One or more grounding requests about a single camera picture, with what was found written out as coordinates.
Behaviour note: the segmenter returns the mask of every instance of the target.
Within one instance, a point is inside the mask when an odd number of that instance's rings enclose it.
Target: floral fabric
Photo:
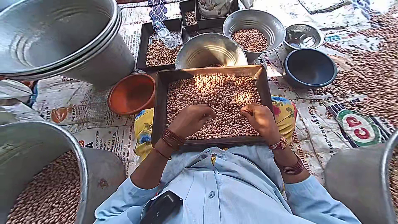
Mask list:
[[[273,105],[272,109],[279,132],[282,136],[287,138],[290,143],[297,118],[296,105],[292,101],[283,97],[272,96],[271,98]],[[145,159],[152,150],[150,137],[152,133],[153,115],[153,108],[146,109],[141,111],[134,121],[134,133],[135,139],[137,139],[135,154],[140,156],[140,160]]]

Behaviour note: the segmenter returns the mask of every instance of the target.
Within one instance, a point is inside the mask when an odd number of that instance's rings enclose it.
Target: orange plastic bowl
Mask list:
[[[120,115],[131,115],[154,107],[155,80],[144,73],[121,79],[108,95],[108,107]]]

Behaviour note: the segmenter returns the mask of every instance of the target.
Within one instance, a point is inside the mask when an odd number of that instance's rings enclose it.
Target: rectangular tray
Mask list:
[[[227,12],[227,14],[223,17],[219,18],[212,18],[206,19],[202,14],[199,12],[198,2],[195,0],[195,13],[196,13],[196,20],[198,21],[199,29],[207,29],[207,28],[214,28],[214,27],[222,27],[224,24],[225,19],[232,14],[234,11],[239,10],[238,0],[234,0],[232,3],[231,8]]]
[[[181,28],[181,19],[172,19],[172,20],[163,20],[164,25],[169,29],[169,31],[180,31],[181,41],[182,41],[182,28]],[[152,22],[145,23],[141,28],[141,37],[140,37],[140,49],[138,50],[137,56],[137,65],[138,69],[144,71],[158,71],[164,69],[174,69],[174,63],[170,65],[160,65],[147,67],[145,64],[146,52],[148,50],[148,42],[149,37],[154,33]]]
[[[193,76],[215,72],[228,76],[234,75],[255,77],[257,90],[261,98],[261,104],[267,106],[272,111],[272,100],[268,86],[267,70],[262,65],[159,71],[156,76],[155,111],[151,136],[152,143],[155,144],[159,140],[163,130],[166,127],[166,105],[169,83],[179,79],[189,79]],[[265,144],[265,141],[261,136],[238,136],[220,139],[212,138],[204,140],[187,140],[185,145],[180,147],[180,150],[201,151],[212,146],[225,148],[238,145],[255,144]]]
[[[195,1],[196,0],[186,0],[179,2],[179,11],[181,13],[182,26],[188,33],[199,30],[198,24],[187,26],[187,21],[185,20],[186,12],[190,10],[193,10],[195,12]]]

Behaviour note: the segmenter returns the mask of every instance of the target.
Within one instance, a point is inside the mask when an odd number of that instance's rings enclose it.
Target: shirt button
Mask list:
[[[211,191],[209,194],[209,198],[214,198],[214,195],[215,195],[214,191]]]

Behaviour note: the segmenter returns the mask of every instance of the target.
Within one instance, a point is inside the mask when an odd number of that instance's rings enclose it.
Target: red bangle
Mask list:
[[[178,151],[178,147],[184,145],[186,141],[182,137],[170,131],[168,128],[163,131],[161,139],[176,151]]]
[[[284,173],[289,174],[289,175],[297,175],[304,170],[304,165],[302,164],[301,159],[298,157],[298,155],[296,155],[296,157],[297,157],[297,163],[290,167],[285,167],[285,166],[279,165],[278,162],[275,160],[275,157],[274,157],[274,161],[275,161],[275,164],[277,165],[277,167],[279,167],[279,169],[281,169]]]
[[[164,158],[166,158],[167,160],[171,160],[172,157],[170,156],[170,158],[167,158],[165,155],[163,155],[157,148],[153,147],[153,149],[155,150],[155,152],[159,153],[161,156],[163,156]]]

